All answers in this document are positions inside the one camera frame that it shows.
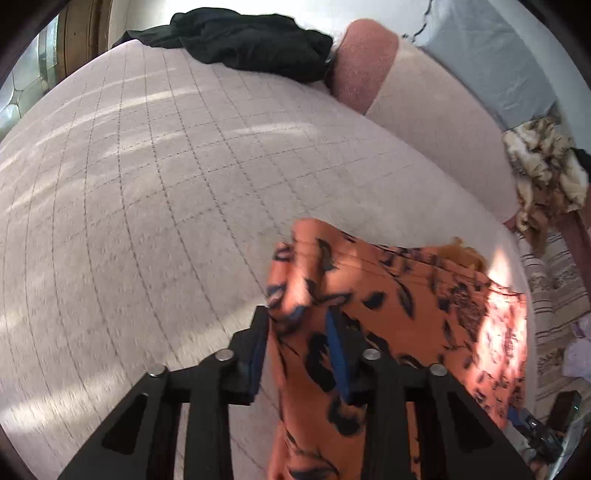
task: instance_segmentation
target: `orange patterned cloth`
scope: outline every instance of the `orange patterned cloth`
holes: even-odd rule
[[[338,395],[324,334],[329,305],[374,347],[415,366],[445,364],[499,427],[524,393],[525,296],[437,255],[372,245],[319,220],[293,226],[267,288],[269,355],[281,400],[270,480],[358,479],[365,410]],[[409,417],[413,468],[416,425]]]

